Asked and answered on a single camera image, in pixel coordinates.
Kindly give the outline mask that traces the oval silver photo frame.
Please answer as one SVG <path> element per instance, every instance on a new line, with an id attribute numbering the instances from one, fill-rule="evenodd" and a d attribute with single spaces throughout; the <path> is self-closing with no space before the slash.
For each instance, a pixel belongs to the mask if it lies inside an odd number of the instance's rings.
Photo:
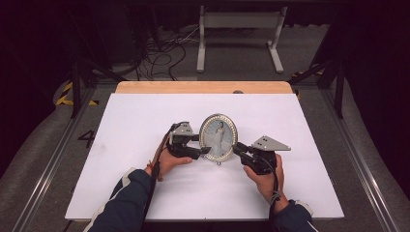
<path id="1" fill-rule="evenodd" d="M 227 161 L 238 142 L 238 131 L 234 122 L 224 114 L 210 115 L 199 130 L 199 145 L 209 148 L 205 158 L 217 164 Z"/>

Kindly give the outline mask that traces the person's left hand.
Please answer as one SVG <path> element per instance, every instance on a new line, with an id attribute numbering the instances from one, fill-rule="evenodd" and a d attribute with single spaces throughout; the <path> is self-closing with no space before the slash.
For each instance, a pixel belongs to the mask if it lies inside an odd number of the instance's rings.
<path id="1" fill-rule="evenodd" d="M 182 157 L 182 158 L 177 158 L 172 156 L 167 148 L 161 149 L 160 156 L 158 158 L 154 158 L 153 161 L 150 161 L 144 171 L 149 174 L 150 176 L 153 175 L 153 170 L 154 170 L 154 165 L 156 163 L 160 164 L 160 171 L 157 176 L 157 180 L 162 182 L 163 177 L 169 173 L 174 167 L 178 165 L 184 165 L 184 164 L 189 164 L 192 163 L 192 158 L 190 157 Z"/>

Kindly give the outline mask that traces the white board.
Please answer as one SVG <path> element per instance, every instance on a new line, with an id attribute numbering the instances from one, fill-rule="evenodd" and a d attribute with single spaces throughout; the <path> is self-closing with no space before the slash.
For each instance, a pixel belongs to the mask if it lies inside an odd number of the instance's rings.
<path id="1" fill-rule="evenodd" d="M 172 124 L 221 113 L 239 140 L 263 135 L 287 145 L 284 193 L 308 203 L 315 218 L 342 218 L 334 187 L 293 94 L 113 94 L 76 184 L 66 217 L 88 220 L 132 167 L 143 168 Z M 264 220 L 269 205 L 232 156 L 222 164 L 197 159 L 157 183 L 147 218 L 154 220 Z"/>

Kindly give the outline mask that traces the white metal stand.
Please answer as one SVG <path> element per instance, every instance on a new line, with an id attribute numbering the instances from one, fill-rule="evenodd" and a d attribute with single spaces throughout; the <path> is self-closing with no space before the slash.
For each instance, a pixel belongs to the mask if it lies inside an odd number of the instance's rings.
<path id="1" fill-rule="evenodd" d="M 277 51 L 278 39 L 283 27 L 287 14 L 287 8 L 282 7 L 280 10 L 273 12 L 247 12 L 247 13 L 232 13 L 232 12 L 207 12 L 204 6 L 200 7 L 199 14 L 199 47 L 197 55 L 196 71 L 203 73 L 205 71 L 205 56 L 206 28 L 263 28 L 274 29 L 275 34 L 270 41 L 267 41 L 267 47 L 271 54 L 271 59 L 274 63 L 277 73 L 283 73 L 283 65 L 280 61 Z"/>

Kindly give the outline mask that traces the aluminium floor rail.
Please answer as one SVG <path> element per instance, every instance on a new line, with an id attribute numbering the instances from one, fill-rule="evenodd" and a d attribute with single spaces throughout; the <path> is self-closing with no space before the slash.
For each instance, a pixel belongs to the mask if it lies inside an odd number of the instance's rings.
<path id="1" fill-rule="evenodd" d="M 355 168 L 368 201 L 370 202 L 383 231 L 401 232 L 388 208 L 387 202 L 378 187 L 376 180 L 374 179 L 366 163 L 366 160 L 363 157 L 363 154 L 354 143 L 353 137 L 351 136 L 345 121 L 338 116 L 336 110 L 334 109 L 335 101 L 333 100 L 332 94 L 328 90 L 320 90 L 320 94 L 327 105 L 327 108 L 330 110 L 341 136 L 343 137 L 344 143 L 348 148 L 349 158 Z"/>
<path id="2" fill-rule="evenodd" d="M 52 183 L 55 173 L 65 155 L 69 142 L 73 136 L 73 132 L 78 125 L 89 101 L 95 93 L 94 88 L 86 88 L 84 95 L 80 98 L 81 107 L 78 109 L 76 115 L 69 121 L 65 127 L 62 137 L 60 138 L 51 158 L 49 159 L 39 181 L 36 183 L 30 198 L 28 199 L 24 209 L 22 210 L 12 232 L 26 232 L 34 215 L 38 211 L 44 196 Z"/>

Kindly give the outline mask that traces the person's right hand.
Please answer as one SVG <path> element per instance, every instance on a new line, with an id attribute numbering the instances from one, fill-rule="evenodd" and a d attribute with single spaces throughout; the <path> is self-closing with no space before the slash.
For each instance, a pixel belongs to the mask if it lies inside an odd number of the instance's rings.
<path id="1" fill-rule="evenodd" d="M 278 214 L 288 206 L 289 201 L 283 193 L 284 173 L 282 168 L 281 155 L 276 155 L 276 159 L 276 174 L 270 173 L 266 175 L 257 175 L 250 167 L 246 165 L 244 166 L 244 171 L 246 172 L 247 176 L 255 182 L 258 191 L 267 202 L 271 201 L 271 198 L 274 196 L 275 185 L 278 185 L 280 199 L 275 203 L 274 207 L 274 213 Z"/>

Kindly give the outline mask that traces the yellow black floor tape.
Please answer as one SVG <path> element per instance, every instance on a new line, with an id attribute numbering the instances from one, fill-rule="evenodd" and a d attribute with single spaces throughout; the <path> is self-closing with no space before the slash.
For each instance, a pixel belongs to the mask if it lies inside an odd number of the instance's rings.
<path id="1" fill-rule="evenodd" d="M 67 96 L 72 88 L 73 88 L 73 83 L 69 81 L 67 85 L 64 87 L 60 97 L 58 98 L 56 105 L 73 105 L 74 104 L 74 101 L 67 99 Z"/>
<path id="2" fill-rule="evenodd" d="M 306 74 L 307 76 L 311 76 L 311 75 L 321 75 L 324 72 L 325 68 L 311 68 L 307 71 L 304 72 L 294 72 L 292 74 L 292 78 L 296 78 L 300 75 Z"/>

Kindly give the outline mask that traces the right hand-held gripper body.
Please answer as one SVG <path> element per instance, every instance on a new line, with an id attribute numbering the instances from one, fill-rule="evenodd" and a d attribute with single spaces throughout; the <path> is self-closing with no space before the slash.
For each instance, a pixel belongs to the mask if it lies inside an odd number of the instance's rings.
<path id="1" fill-rule="evenodd" d="M 249 147 L 245 153 L 248 161 L 243 165 L 249 166 L 257 175 L 272 173 L 277 168 L 276 151 L 290 151 L 291 148 L 273 138 L 263 135 Z"/>

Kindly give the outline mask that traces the black metal stand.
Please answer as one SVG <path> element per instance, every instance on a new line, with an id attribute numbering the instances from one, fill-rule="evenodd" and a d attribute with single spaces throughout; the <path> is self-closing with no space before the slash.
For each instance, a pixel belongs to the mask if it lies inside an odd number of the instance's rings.
<path id="1" fill-rule="evenodd" d="M 334 100 L 334 109 L 337 113 L 337 116 L 342 119 L 342 99 L 343 99 L 343 89 L 344 89 L 344 60 L 343 59 L 335 59 L 325 61 L 324 63 L 317 64 L 312 66 L 311 68 L 325 68 L 324 72 L 317 80 L 316 84 L 320 89 L 329 89 L 330 85 L 335 82 L 336 83 L 336 92 L 335 92 L 335 100 Z M 296 83 L 301 82 L 302 80 L 308 78 L 306 74 L 300 75 L 296 78 L 290 78 L 288 83 L 290 85 L 294 85 Z"/>
<path id="2" fill-rule="evenodd" d="M 67 52 L 69 53 L 72 62 L 72 118 L 76 118 L 84 105 L 81 97 L 81 84 L 84 83 L 86 88 L 95 88 L 97 86 L 98 80 L 97 76 L 93 73 L 93 70 L 97 70 L 103 75 L 116 80 L 117 82 L 125 81 L 125 78 L 107 68 L 104 68 L 102 65 L 96 63 L 93 59 L 88 59 L 84 56 L 85 50 L 82 48 L 84 41 L 81 35 L 81 30 L 77 27 L 75 17 L 72 15 L 72 11 L 67 7 L 64 7 L 63 10 L 68 17 L 67 30 L 65 31 L 64 38 L 66 39 L 65 43 Z"/>

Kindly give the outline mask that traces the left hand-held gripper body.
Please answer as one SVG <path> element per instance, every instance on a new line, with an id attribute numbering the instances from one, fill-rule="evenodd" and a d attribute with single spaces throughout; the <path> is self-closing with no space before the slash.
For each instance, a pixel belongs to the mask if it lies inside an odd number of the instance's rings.
<path id="1" fill-rule="evenodd" d="M 189 122 L 173 124 L 167 142 L 167 149 L 170 154 L 177 158 L 190 157 L 197 160 L 200 156 L 194 152 L 194 148 L 188 146 L 194 135 L 195 133 Z"/>

